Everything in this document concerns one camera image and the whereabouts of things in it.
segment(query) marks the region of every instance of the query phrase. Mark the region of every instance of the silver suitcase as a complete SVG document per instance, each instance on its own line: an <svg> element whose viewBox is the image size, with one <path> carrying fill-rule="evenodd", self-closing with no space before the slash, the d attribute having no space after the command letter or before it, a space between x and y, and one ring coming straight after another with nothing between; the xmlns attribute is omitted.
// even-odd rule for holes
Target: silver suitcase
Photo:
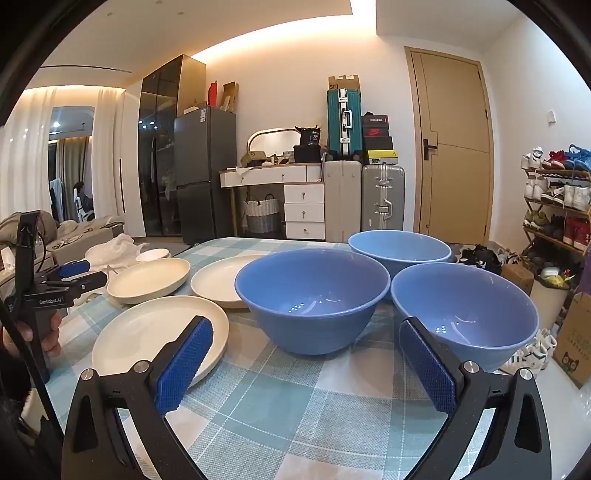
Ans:
<svg viewBox="0 0 591 480"><path fill-rule="evenodd" d="M347 242L361 231L361 163L324 164L324 230L327 242Z"/></svg>
<svg viewBox="0 0 591 480"><path fill-rule="evenodd" d="M361 230L402 230L404 170L398 165L363 167Z"/></svg>

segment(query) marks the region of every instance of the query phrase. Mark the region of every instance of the hand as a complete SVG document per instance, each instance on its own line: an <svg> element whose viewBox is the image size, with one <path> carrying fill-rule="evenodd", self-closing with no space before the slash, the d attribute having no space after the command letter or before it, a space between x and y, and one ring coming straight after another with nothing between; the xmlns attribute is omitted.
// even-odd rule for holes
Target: hand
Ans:
<svg viewBox="0 0 591 480"><path fill-rule="evenodd" d="M41 341L41 347L50 357L59 356L61 353L61 345L59 342L60 325L61 315L55 312L53 317L51 317L51 333ZM33 332L26 323L18 322L17 328L22 335L23 340L26 342L33 340ZM17 347L14 345L6 329L2 329L2 340L4 341L4 347L6 347L6 350L8 350L12 356L18 356Z"/></svg>

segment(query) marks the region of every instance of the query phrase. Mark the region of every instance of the white plate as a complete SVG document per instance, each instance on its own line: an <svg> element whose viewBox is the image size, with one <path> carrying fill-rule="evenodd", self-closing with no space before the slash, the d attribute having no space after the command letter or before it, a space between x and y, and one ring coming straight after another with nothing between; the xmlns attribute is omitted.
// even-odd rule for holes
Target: white plate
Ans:
<svg viewBox="0 0 591 480"><path fill-rule="evenodd" d="M107 293L120 303L134 305L164 297L189 276L191 264L182 258L160 258L123 270L107 283Z"/></svg>
<svg viewBox="0 0 591 480"><path fill-rule="evenodd" d="M170 257L170 251L168 251L168 248L154 248L153 250L148 250L139 254L135 259L138 262L151 262L152 260L168 257Z"/></svg>
<svg viewBox="0 0 591 480"><path fill-rule="evenodd" d="M191 279L191 289L199 297L226 309L246 308L234 289L234 281L244 266L265 255L241 255L224 258L199 270Z"/></svg>
<svg viewBox="0 0 591 480"><path fill-rule="evenodd" d="M176 295L150 300L126 310L108 324L92 349L92 368L99 375L129 371L140 360L154 360L161 348L178 338L195 315L213 325L213 344L191 385L207 375L222 357L230 324L214 302Z"/></svg>

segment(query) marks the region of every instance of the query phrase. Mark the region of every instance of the light blue bowl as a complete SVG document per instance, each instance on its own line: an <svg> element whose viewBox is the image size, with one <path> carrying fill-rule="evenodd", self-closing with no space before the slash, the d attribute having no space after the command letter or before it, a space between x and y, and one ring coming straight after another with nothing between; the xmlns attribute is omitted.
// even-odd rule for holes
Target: light blue bowl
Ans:
<svg viewBox="0 0 591 480"><path fill-rule="evenodd" d="M304 248L249 263L234 285L273 342L321 355L353 343L388 293L390 275L364 255Z"/></svg>
<svg viewBox="0 0 591 480"><path fill-rule="evenodd" d="M538 331L530 298L494 273L462 264L431 263L402 270L392 280L394 304L417 317L463 362L494 371Z"/></svg>
<svg viewBox="0 0 591 480"><path fill-rule="evenodd" d="M360 254L375 258L394 278L411 265L447 262L452 249L432 236L402 230L368 230L349 238L349 246Z"/></svg>

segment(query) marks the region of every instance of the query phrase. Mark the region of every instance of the metal screw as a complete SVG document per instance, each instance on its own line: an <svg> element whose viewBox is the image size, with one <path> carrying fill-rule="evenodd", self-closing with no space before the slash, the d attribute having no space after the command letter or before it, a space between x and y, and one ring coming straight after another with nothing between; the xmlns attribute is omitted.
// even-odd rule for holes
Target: metal screw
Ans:
<svg viewBox="0 0 591 480"><path fill-rule="evenodd" d="M91 368L87 368L86 370L84 370L82 372L82 374L80 375L80 378L82 380L90 380L92 378L92 375L95 374L95 371Z"/></svg>
<svg viewBox="0 0 591 480"><path fill-rule="evenodd" d="M527 368L522 368L519 370L519 374L524 380L531 380L533 377L533 374Z"/></svg>
<svg viewBox="0 0 591 480"><path fill-rule="evenodd" d="M473 362L472 360L468 360L467 362L464 362L464 369L466 370L466 372L470 372L471 374L475 374L476 372L478 372L480 370L480 367L478 366L478 364L476 362Z"/></svg>
<svg viewBox="0 0 591 480"><path fill-rule="evenodd" d="M150 363L146 360L140 360L134 365L134 372L138 374L144 373L150 367Z"/></svg>

